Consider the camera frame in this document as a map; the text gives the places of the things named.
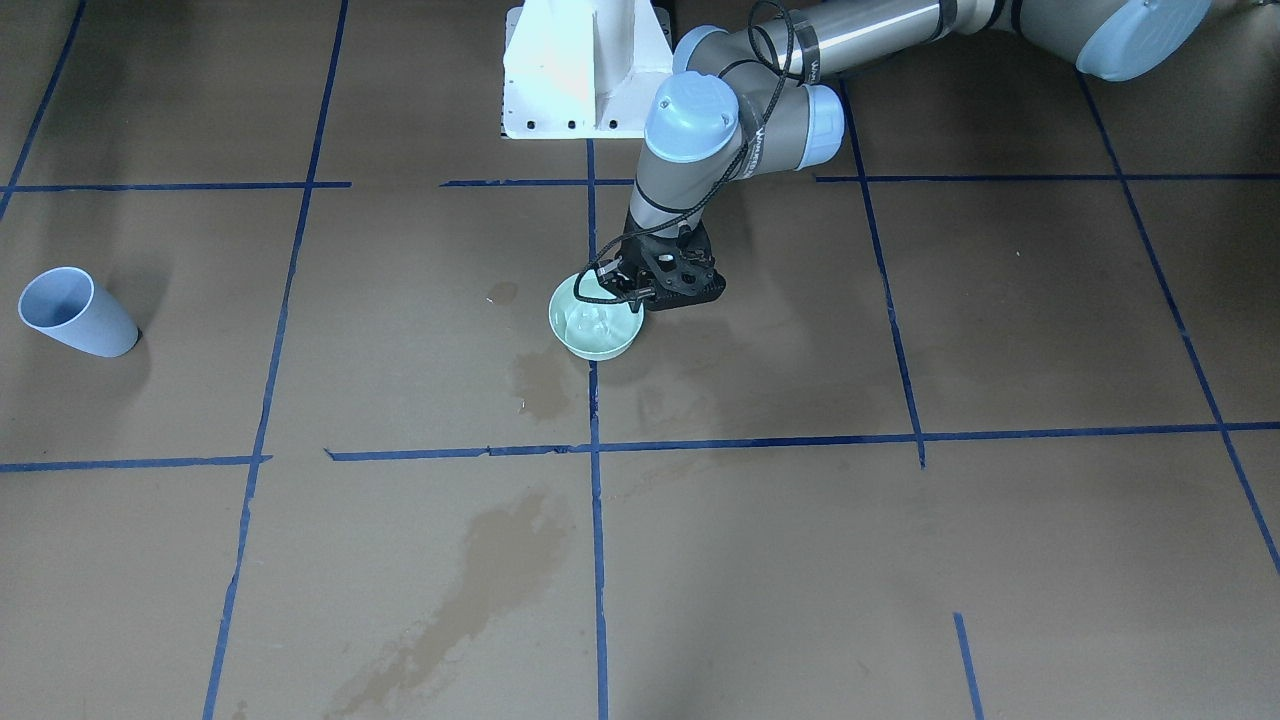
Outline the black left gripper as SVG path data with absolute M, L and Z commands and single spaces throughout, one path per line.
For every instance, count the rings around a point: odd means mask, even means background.
M 713 302 L 726 288 L 700 222 L 680 225 L 673 238 L 645 233 L 625 240 L 620 252 L 598 266 L 596 283 L 605 293 L 602 304 L 648 311 Z

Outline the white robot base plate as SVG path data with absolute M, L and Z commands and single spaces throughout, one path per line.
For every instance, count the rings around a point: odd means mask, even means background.
M 655 1 L 524 1 L 506 14 L 502 132 L 512 140 L 640 138 L 669 77 Z

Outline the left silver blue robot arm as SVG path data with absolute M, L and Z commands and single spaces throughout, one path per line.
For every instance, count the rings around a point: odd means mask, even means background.
M 690 29 L 643 128 L 623 232 L 573 281 L 576 300 L 662 311 L 717 300 L 703 214 L 719 191 L 828 161 L 846 132 L 838 76 L 950 35 L 1001 29 L 1079 72 L 1134 79 L 1201 26 L 1208 1 L 753 4 L 744 29 Z

